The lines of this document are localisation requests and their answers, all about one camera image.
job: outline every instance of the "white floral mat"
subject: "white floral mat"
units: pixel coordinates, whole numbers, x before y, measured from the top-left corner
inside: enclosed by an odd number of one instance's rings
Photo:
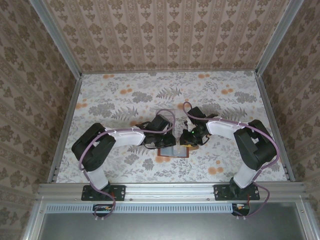
[[[206,115],[250,122],[258,119],[271,133],[253,71],[161,72],[91,74],[82,76],[78,97],[57,183],[85,183],[71,151],[74,142],[94,123],[127,128],[151,121],[161,108],[176,114],[174,135],[179,138],[186,116],[184,101]],[[211,136],[191,151],[189,158],[157,156],[144,146],[113,148],[103,164],[112,183],[228,182],[242,164],[237,144]],[[285,181],[281,162],[266,169],[258,181]]]

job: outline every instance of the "purple cable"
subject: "purple cable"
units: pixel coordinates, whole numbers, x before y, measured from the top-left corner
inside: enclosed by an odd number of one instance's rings
[[[183,109],[184,113],[185,113],[188,117],[190,117],[190,118],[192,118],[192,119],[196,119],[196,120],[204,120],[204,119],[205,119],[205,120],[221,121],[221,122],[230,123],[230,124],[238,124],[238,125],[240,125],[240,126],[244,126],[244,127],[246,127],[246,128],[249,128],[249,129],[251,129],[251,130],[254,130],[255,132],[257,132],[257,133],[265,136],[265,137],[273,144],[273,146],[274,146],[274,148],[275,148],[275,151],[276,151],[276,158],[275,158],[275,160],[272,161],[272,162],[270,162],[269,164],[266,164],[266,165],[262,166],[261,169],[260,169],[260,170],[256,173],[256,175],[254,176],[254,178],[252,179],[252,181],[254,181],[254,180],[257,179],[257,177],[260,175],[260,173],[262,172],[263,169],[272,166],[273,164],[275,164],[275,163],[279,160],[279,158],[280,158],[280,150],[279,150],[279,147],[278,147],[278,145],[276,144],[276,142],[272,139],[272,137],[270,137],[268,134],[264,133],[263,131],[261,131],[261,130],[253,127],[253,126],[249,126],[248,124],[241,123],[241,122],[237,122],[237,121],[227,120],[227,119],[223,119],[223,118],[219,118],[219,117],[201,118],[201,117],[192,116],[192,115],[190,115],[189,113],[187,113],[187,111],[186,111],[186,109],[185,109],[185,105],[186,105],[186,104],[188,104],[188,105],[190,106],[190,108],[192,108],[191,103],[188,102],[188,101],[185,101],[185,102],[183,103],[183,105],[182,105],[182,109]],[[263,204],[258,208],[258,210],[256,210],[255,212],[253,212],[253,213],[245,216],[246,218],[251,217],[251,216],[255,215],[257,212],[259,212],[259,211],[264,207],[264,205],[267,203],[267,201],[269,200],[269,197],[270,197],[270,192],[269,192],[268,189],[266,189],[266,188],[263,187],[263,186],[258,185],[256,182],[253,182],[253,184],[256,185],[258,188],[262,188],[262,189],[266,190],[268,195],[267,195],[266,199],[264,200]]]
[[[104,132],[100,133],[98,136],[96,136],[96,137],[89,143],[89,145],[85,148],[85,150],[83,151],[83,153],[82,153],[82,155],[81,155],[81,157],[80,157],[80,159],[79,159],[79,163],[78,163],[79,170],[83,172],[85,178],[89,181],[90,186],[91,186],[95,191],[97,191],[98,193],[101,193],[101,194],[103,194],[103,195],[108,196],[108,197],[111,198],[111,200],[112,200],[112,208],[111,208],[110,212],[105,216],[105,218],[109,217],[109,216],[111,215],[111,213],[115,210],[115,208],[116,208],[116,200],[115,200],[115,198],[114,198],[113,196],[111,196],[109,193],[104,192],[104,191],[101,191],[101,190],[99,190],[98,188],[96,188],[96,186],[90,181],[90,178],[89,178],[89,176],[88,176],[88,174],[87,174],[87,171],[82,167],[82,161],[84,160],[84,158],[85,158],[88,150],[91,148],[91,146],[92,146],[98,139],[100,139],[102,136],[107,135],[107,134],[109,134],[109,133],[123,132],[123,131],[133,131],[133,132],[138,132],[138,133],[143,132],[143,133],[152,133],[152,134],[164,134],[164,133],[167,133],[167,132],[171,131],[171,130],[175,127],[175,125],[176,125],[176,116],[175,116],[175,114],[174,114],[171,110],[169,110],[169,109],[160,109],[160,110],[156,113],[156,115],[158,115],[158,114],[159,114],[160,112],[162,112],[162,111],[167,111],[167,112],[171,113],[171,114],[172,114],[172,117],[173,117],[172,126],[169,127],[167,130],[163,130],[163,131],[151,131],[151,130],[142,130],[142,129],[135,129],[135,128],[111,129],[111,130],[104,131]],[[95,211],[94,211],[94,216],[95,216],[95,217],[98,217],[98,216],[97,216],[97,209],[98,209],[98,208],[102,208],[102,207],[103,207],[103,206],[97,207],[97,208],[95,209]]]

